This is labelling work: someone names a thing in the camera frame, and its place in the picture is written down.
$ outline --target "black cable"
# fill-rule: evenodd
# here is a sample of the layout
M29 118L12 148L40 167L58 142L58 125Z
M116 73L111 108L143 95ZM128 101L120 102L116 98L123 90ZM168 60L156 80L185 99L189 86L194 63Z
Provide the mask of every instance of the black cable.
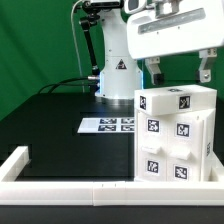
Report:
M44 89L50 87L50 86L95 86L96 84L93 84L93 83L87 83L87 84L68 84L68 83L55 83L55 84L49 84L49 85L46 85L44 87L42 87L39 91L38 91L38 94L40 94Z
M52 85L52 88L48 91L48 93L52 93L57 87L59 87L63 83L82 81L82 80L88 80L88 77L72 78L72 79L63 80L59 83L56 83L56 84Z

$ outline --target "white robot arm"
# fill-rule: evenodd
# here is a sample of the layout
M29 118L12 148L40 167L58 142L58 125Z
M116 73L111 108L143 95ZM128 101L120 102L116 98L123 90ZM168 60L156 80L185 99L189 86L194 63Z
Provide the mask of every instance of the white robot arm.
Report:
M128 47L134 59L146 59L152 75L159 57L199 51L199 81L211 80L216 48L224 45L224 0L127 0Z
M134 91L142 88L142 72L128 51L126 23L121 17L123 3L122 0L84 1L82 9L87 16L80 20L89 43L92 72L99 75L100 88L95 95L100 101L113 104L131 103ZM98 21L102 25L105 45L105 67L102 71L97 67L88 32Z

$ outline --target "stacked white boxes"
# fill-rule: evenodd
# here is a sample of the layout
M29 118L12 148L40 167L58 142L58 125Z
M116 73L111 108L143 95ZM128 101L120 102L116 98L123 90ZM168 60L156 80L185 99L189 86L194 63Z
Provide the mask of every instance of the stacked white boxes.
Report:
M175 86L135 91L135 180L208 181L216 90Z

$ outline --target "black table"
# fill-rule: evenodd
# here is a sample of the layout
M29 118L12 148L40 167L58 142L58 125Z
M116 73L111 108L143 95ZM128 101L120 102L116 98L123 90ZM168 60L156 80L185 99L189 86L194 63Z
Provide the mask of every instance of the black table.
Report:
M215 151L224 159L223 102L217 102ZM109 105L90 94L39 94L0 122L0 161L29 145L19 181L119 181L134 177L134 134L78 134L83 117L133 117L133 105ZM0 206L0 223L222 223L223 207Z

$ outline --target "green screen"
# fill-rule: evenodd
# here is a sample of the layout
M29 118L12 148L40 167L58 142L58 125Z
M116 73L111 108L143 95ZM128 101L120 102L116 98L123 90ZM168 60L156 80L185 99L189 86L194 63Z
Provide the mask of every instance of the green screen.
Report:
M0 119L48 84L79 77L79 67L71 28L71 0L2 0L0 2ZM83 31L78 21L83 12L74 15L77 43L83 75L91 73L91 64ZM91 29L99 67L104 66L104 43L100 25ZM224 51L212 69L212 81L224 97ZM161 58L160 68L165 85L195 83L200 65L198 53ZM143 63L145 87L151 88L150 75ZM60 87L58 92L82 91L81 87Z

